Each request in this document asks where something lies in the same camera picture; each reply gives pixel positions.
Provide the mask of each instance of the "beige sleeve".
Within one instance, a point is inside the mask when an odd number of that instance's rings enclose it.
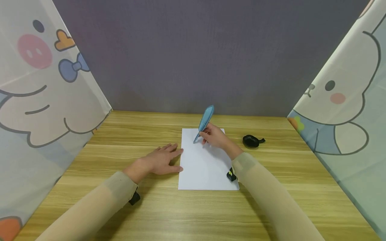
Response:
[[[49,226],[37,241],[86,240],[132,198],[137,185],[116,172]]]
[[[324,240],[285,187],[254,157],[244,152],[232,161],[232,168],[267,215],[279,240]]]

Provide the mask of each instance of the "left hand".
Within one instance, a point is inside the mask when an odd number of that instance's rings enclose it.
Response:
[[[149,166],[150,172],[158,175],[168,174],[172,172],[181,172],[180,166],[170,166],[170,161],[183,153],[184,149],[178,149],[178,144],[171,145],[170,143],[164,147],[158,147],[147,156],[140,158],[145,165]]]
[[[141,157],[133,164],[123,170],[123,173],[128,175],[135,183],[139,183],[148,173],[158,175],[168,174],[172,172],[181,172],[180,166],[170,166],[170,161],[182,154],[183,149],[177,150],[177,144],[168,144],[164,147],[158,147],[145,157]]]

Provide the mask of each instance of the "hand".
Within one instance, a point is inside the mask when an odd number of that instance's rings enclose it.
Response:
[[[200,132],[200,136],[204,138],[202,144],[208,142],[210,145],[221,149],[224,149],[231,142],[224,132],[212,123],[208,123],[204,131]]]
[[[208,123],[204,131],[200,132],[200,136],[204,138],[202,144],[208,142],[214,147],[223,149],[231,160],[234,160],[244,151],[229,139],[224,132],[212,123]]]
[[[177,143],[170,143],[164,147],[158,147],[147,156],[140,158],[145,165],[148,165],[150,172],[158,175],[168,174],[172,172],[181,172],[180,166],[170,166],[170,161],[183,153],[184,149],[177,150]]]
[[[172,172],[181,172],[180,166],[170,166],[170,161],[182,154],[183,149],[177,149],[177,144],[168,144],[164,147],[158,147],[145,157],[141,157],[133,164],[126,167],[123,173],[128,175],[133,182],[138,184],[147,174],[154,173],[158,175],[168,174]]]

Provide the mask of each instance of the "wood grain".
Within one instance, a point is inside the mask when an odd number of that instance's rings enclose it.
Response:
[[[200,118],[113,111],[16,241],[35,240],[84,195],[136,158],[167,143],[181,144],[181,128],[197,128]],[[215,115],[211,122],[278,178],[326,240],[379,240],[286,118]],[[266,143],[246,149],[241,138],[247,134],[264,137]],[[92,240],[276,239],[242,185],[239,192],[177,188],[178,174],[150,174],[139,185],[141,201],[126,205]]]

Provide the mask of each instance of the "gray wall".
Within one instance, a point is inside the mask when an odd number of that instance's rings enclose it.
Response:
[[[54,0],[113,109],[286,116],[368,0]]]

